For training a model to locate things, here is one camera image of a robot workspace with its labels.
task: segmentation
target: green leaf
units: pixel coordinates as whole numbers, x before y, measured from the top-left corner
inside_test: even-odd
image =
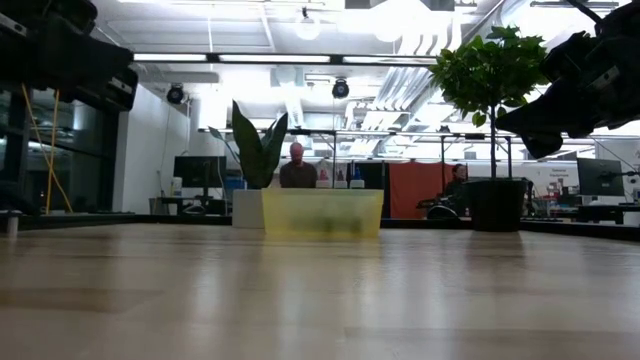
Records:
[[[487,35],[487,39],[489,40],[495,40],[495,39],[500,39],[501,36],[500,34],[496,33],[496,32],[492,32],[489,35]]]
[[[213,136],[214,139],[221,140],[222,142],[224,142],[224,144],[227,146],[227,149],[229,149],[231,156],[233,156],[233,160],[235,160],[235,162],[240,164],[240,159],[238,158],[238,152],[231,147],[227,139],[225,139],[224,135],[222,135],[220,131],[218,131],[218,129],[214,129],[211,126],[209,126],[209,134],[211,134],[211,136]]]
[[[482,41],[482,37],[480,35],[476,35],[476,37],[473,38],[473,40],[471,40],[471,42],[469,43],[469,45],[472,48],[481,48],[482,44],[484,44],[484,42]]]
[[[473,119],[471,120],[471,122],[476,127],[480,127],[480,126],[484,125],[484,123],[487,122],[487,115],[477,112],[477,113],[473,114]]]
[[[527,101],[523,99],[507,99],[503,102],[503,104],[505,104],[508,107],[520,107],[524,104],[526,104]]]
[[[453,52],[449,49],[442,49],[440,50],[440,56],[445,59],[451,58],[453,56]]]
[[[267,129],[267,131],[264,133],[264,136],[260,139],[260,142],[262,143],[262,147],[266,147],[267,144],[269,144],[269,142],[271,141],[271,138],[273,137],[273,126],[276,124],[276,120],[274,120],[271,125],[269,125],[269,128]]]
[[[265,180],[268,179],[268,183],[263,187],[269,186],[271,179],[273,178],[273,172],[280,163],[280,154],[282,153],[282,143],[284,137],[287,135],[287,128],[289,127],[289,114],[284,114],[278,121],[274,121],[269,127],[272,130],[270,133],[271,138],[264,146],[264,162],[263,171],[265,174]]]
[[[260,136],[251,121],[240,112],[238,104],[233,102],[231,113],[233,137],[240,150],[240,167],[251,188],[264,188],[269,185],[265,179],[263,168],[264,156]]]

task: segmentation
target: bald man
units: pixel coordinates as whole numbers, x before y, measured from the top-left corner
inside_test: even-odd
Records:
[[[304,148],[299,143],[289,148],[291,161],[280,168],[280,186],[283,188],[313,189],[316,187],[318,173],[316,168],[302,161]]]

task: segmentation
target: yellow cable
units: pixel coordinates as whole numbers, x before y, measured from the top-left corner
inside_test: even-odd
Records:
[[[27,110],[29,110],[31,123],[33,124],[33,128],[36,131],[36,137],[38,138],[38,142],[40,143],[40,150],[42,150],[42,156],[44,156],[44,160],[47,162],[47,166],[49,166],[49,169],[51,170],[53,169],[53,167],[51,166],[51,162],[47,157],[47,153],[44,151],[44,145],[42,144],[42,139],[40,138],[40,131],[38,131],[38,124],[36,124],[36,118],[33,116],[33,109],[31,108],[31,102],[29,101],[29,94],[27,93],[27,87],[24,84],[22,84],[22,93],[24,95],[25,101],[27,102]],[[53,176],[53,181],[56,182],[58,189],[62,193],[62,197],[64,198],[64,201],[67,204],[67,208],[69,208],[69,212],[73,213],[73,209],[71,209],[71,203],[69,202],[69,199],[67,198],[67,194],[64,192],[64,189],[62,189],[62,186],[60,185],[60,181],[58,181],[58,177],[56,176],[55,171],[51,170],[51,175]]]
[[[51,179],[53,178],[53,163],[55,160],[56,146],[56,125],[58,124],[58,104],[60,102],[60,90],[56,90],[56,103],[53,107],[53,129],[51,130],[51,167],[49,168],[49,179],[47,181],[47,207],[46,214],[49,215],[51,207]]]

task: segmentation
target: potted plant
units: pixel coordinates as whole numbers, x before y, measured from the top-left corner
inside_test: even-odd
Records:
[[[477,127],[491,126],[491,180],[467,184],[474,229],[516,231],[520,223],[526,184],[496,178],[496,118],[506,107],[526,104],[525,94],[547,79],[539,69],[546,55],[539,36],[520,37],[517,27],[492,27],[484,42],[476,36],[455,51],[443,49],[430,66],[432,84],[443,98],[462,112],[473,114]]]
[[[233,102],[231,128],[238,152],[216,129],[209,127],[211,136],[224,141],[231,156],[240,164],[242,175],[247,181],[248,190],[233,192],[233,226],[241,228],[264,228],[262,214],[262,193],[271,184],[273,172],[280,162],[282,143],[287,134],[289,118],[284,114],[274,121],[260,138],[258,130],[251,121],[240,112],[238,104]]]

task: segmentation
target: computer monitor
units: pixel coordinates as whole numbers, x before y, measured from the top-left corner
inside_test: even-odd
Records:
[[[226,159],[224,156],[176,156],[173,176],[182,178],[183,188],[221,188]]]
[[[621,173],[620,161],[578,158],[580,195],[624,196]]]

